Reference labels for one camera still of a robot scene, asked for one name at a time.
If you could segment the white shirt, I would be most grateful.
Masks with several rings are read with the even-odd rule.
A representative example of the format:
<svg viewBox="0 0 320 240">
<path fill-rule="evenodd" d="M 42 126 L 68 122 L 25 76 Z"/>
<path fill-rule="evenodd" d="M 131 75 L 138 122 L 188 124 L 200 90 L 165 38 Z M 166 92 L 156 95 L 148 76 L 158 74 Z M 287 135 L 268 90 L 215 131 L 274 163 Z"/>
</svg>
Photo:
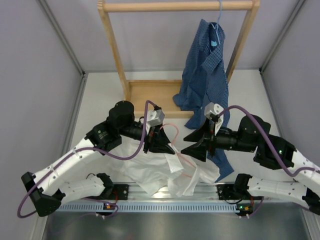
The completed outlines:
<svg viewBox="0 0 320 240">
<path fill-rule="evenodd" d="M 179 158 L 176 151 L 175 154 L 141 151 L 130 160 L 111 158 L 110 166 L 138 184 L 150 196 L 165 186 L 175 197 L 192 196 L 199 182 L 213 184 L 220 177 L 220 170 L 213 162 L 183 156 L 196 168 Z"/>
</svg>

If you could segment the pink wire hanger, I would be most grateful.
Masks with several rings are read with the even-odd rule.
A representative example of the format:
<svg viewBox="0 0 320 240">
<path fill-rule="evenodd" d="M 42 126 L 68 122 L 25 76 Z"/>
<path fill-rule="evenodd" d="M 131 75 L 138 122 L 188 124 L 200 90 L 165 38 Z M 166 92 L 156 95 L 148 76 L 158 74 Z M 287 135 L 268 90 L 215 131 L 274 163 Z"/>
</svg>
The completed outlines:
<svg viewBox="0 0 320 240">
<path fill-rule="evenodd" d="M 196 166 L 194 164 L 192 164 L 186 157 L 184 157 L 174 146 L 178 136 L 179 136 L 179 128 L 174 124 L 174 123 L 165 123 L 163 124 L 160 129 L 163 129 L 165 126 L 172 126 L 176 129 L 176 134 L 173 138 L 173 140 L 171 141 L 171 146 L 175 149 L 175 153 L 176 155 L 181 158 L 182 160 L 184 160 L 186 163 L 188 163 L 191 167 L 193 167 L 194 169 L 196 169 Z"/>
</svg>

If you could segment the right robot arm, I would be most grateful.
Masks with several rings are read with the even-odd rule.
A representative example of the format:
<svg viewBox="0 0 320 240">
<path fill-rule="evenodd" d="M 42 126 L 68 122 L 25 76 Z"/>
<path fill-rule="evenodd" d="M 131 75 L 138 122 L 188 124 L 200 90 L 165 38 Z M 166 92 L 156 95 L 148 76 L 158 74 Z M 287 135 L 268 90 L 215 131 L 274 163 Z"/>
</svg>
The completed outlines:
<svg viewBox="0 0 320 240">
<path fill-rule="evenodd" d="M 206 119 L 204 124 L 183 140 L 192 145 L 181 153 L 204 162 L 218 151 L 253 153 L 253 161 L 263 168 L 284 173 L 291 181 L 267 180 L 252 174 L 239 173 L 220 196 L 229 200 L 276 198 L 295 203 L 310 212 L 320 213 L 320 169 L 282 137 L 269 133 L 271 125 L 260 117 L 244 116 L 237 131 L 227 127 L 216 130 L 216 124 Z"/>
</svg>

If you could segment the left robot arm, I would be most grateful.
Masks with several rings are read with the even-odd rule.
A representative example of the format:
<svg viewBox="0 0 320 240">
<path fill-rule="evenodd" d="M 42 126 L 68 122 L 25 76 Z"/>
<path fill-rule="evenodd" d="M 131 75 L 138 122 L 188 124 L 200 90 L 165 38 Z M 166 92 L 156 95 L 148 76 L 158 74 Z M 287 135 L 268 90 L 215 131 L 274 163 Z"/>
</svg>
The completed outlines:
<svg viewBox="0 0 320 240">
<path fill-rule="evenodd" d="M 21 213 L 27 199 L 32 201 L 34 212 L 40 217 L 46 217 L 74 200 L 109 199 L 113 195 L 114 184 L 105 173 L 76 182 L 68 181 L 77 170 L 102 156 L 129 161 L 139 152 L 174 155 L 170 140 L 162 129 L 165 118 L 162 108 L 147 100 L 142 121 L 135 121 L 134 110 L 130 101 L 117 102 L 109 110 L 106 120 L 94 126 L 69 152 L 40 171 L 23 174 L 21 180 L 27 194 L 18 207 L 17 216 L 21 219 L 29 217 Z M 122 137 L 139 141 L 137 149 L 129 156 L 111 153 L 122 144 Z"/>
</svg>

